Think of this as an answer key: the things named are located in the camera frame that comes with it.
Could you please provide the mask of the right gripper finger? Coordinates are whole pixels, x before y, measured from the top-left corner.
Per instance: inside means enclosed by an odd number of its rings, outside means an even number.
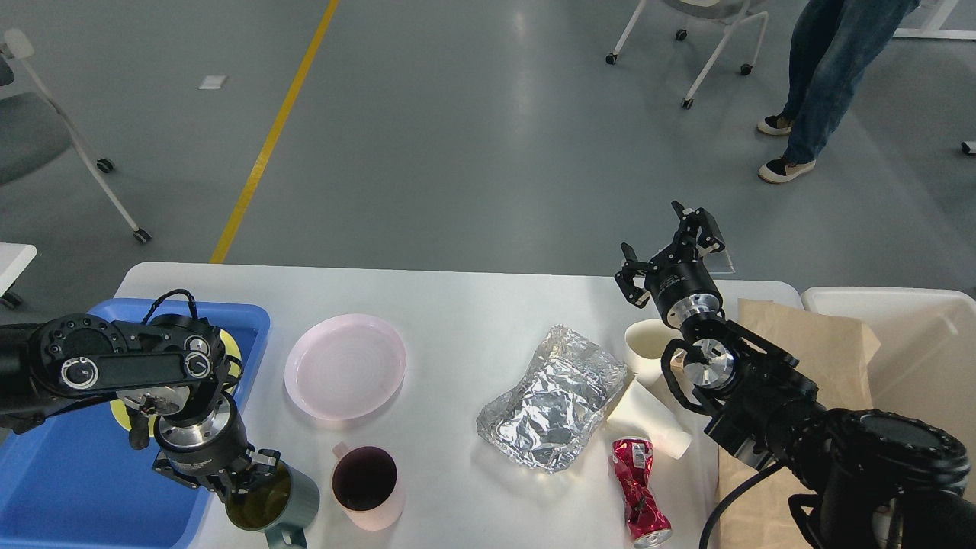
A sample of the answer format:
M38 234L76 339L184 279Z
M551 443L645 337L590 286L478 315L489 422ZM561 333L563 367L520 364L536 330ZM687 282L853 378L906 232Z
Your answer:
M711 254L726 251L726 239L708 210L685 207L678 201L670 202L670 206L679 217L679 228L670 243L673 264L701 263Z
M635 284L635 278L645 278L649 271L655 268L655 261L652 259L650 261L641 261L637 259L637 253L634 248L622 242L620 244L621 253L623 253L624 260L621 262L620 271L615 274L615 281L621 291L621 295L639 309L645 308L648 303L654 302L652 292L649 291L644 286L638 286Z

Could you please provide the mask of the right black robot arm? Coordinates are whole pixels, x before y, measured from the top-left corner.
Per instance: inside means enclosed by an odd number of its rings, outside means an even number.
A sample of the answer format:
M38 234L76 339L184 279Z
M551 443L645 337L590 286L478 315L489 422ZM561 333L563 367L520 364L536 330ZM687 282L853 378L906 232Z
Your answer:
M661 371L683 409L710 418L705 434L754 475L717 504L698 539L710 544L722 513L787 469L807 493L788 498L813 548L972 548L971 462L954 435L880 409L826 409L790 352L729 320L707 267L725 250L717 221L678 201L670 243L641 261L627 243L615 281L637 308L655 303L679 331Z

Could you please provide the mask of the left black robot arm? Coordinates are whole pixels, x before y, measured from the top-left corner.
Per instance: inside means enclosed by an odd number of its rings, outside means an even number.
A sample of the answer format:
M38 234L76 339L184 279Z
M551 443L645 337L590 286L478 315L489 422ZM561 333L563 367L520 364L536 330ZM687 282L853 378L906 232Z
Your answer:
M244 364L224 331L199 315L159 315L151 303L140 321L88 313L48 323L2 327L2 428L24 434L51 417L122 402L136 451L156 441L153 469L223 502L241 503L273 483L281 455L247 439L231 389Z

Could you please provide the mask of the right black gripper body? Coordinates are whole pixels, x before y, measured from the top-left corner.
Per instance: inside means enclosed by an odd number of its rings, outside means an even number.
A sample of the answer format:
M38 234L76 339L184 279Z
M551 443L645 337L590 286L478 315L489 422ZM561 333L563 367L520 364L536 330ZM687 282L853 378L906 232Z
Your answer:
M697 315L724 316L721 292L704 260L652 262L645 275L645 288L661 320L670 328L680 328Z

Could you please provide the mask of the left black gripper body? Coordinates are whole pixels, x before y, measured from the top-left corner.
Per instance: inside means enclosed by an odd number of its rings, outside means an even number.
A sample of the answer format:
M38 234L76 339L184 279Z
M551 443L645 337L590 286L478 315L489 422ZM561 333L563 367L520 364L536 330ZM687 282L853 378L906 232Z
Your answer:
M217 491L218 480L233 482L240 490L246 455L253 445L229 393L221 393L213 409L195 424L177 426L160 418L153 434L173 473L206 484L212 491Z

